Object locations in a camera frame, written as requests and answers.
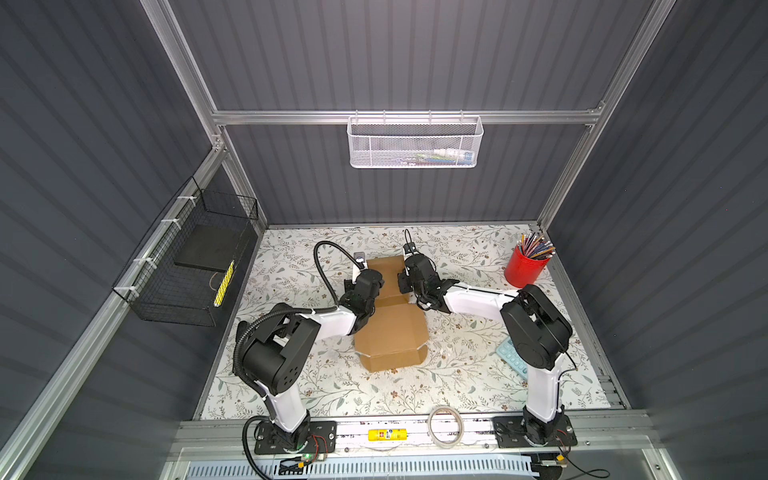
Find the brown cardboard box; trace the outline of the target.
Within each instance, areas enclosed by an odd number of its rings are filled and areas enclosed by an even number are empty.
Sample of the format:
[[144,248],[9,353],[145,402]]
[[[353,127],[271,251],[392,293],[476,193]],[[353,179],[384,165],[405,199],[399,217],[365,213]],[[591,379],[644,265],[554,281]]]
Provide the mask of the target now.
[[375,312],[354,335],[355,351],[363,367],[372,373],[422,364],[428,354],[429,333],[425,312],[401,293],[398,275],[405,270],[404,257],[368,261],[382,274],[384,284],[375,300]]

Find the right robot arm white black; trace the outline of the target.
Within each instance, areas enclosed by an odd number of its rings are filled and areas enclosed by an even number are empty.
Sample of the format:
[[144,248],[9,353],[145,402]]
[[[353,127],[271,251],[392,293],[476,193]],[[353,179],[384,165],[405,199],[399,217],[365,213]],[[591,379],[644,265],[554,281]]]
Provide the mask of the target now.
[[564,371],[571,323],[537,286],[516,292],[481,289],[439,276],[434,262],[408,240],[403,245],[403,293],[412,293],[424,310],[482,317],[504,324],[518,356],[527,364],[528,395],[524,414],[541,425],[562,412],[560,377]]

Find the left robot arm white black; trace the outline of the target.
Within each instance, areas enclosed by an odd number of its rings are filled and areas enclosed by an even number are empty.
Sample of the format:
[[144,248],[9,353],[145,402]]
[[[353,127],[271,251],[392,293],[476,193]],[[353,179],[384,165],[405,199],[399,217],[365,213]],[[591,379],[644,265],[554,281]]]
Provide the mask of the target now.
[[297,381],[315,343],[350,336],[375,313],[383,276],[361,262],[355,266],[359,273],[333,306],[312,309],[279,303],[238,326],[233,373],[258,393],[272,424],[287,434],[303,431],[309,421]]

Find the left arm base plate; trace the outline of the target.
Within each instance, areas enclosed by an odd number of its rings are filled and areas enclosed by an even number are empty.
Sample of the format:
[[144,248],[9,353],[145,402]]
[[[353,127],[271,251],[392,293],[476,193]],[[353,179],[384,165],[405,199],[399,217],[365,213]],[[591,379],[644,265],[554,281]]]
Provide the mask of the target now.
[[286,432],[270,421],[262,421],[253,434],[257,455],[334,453],[338,423],[305,420],[294,432]]

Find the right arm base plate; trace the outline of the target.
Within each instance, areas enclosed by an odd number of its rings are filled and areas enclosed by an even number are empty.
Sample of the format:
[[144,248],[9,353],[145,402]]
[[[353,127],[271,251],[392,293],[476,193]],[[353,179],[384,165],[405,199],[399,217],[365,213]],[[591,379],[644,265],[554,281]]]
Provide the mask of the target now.
[[550,421],[535,417],[526,408],[521,414],[492,418],[493,433],[501,448],[573,447],[578,439],[570,418],[557,411]]

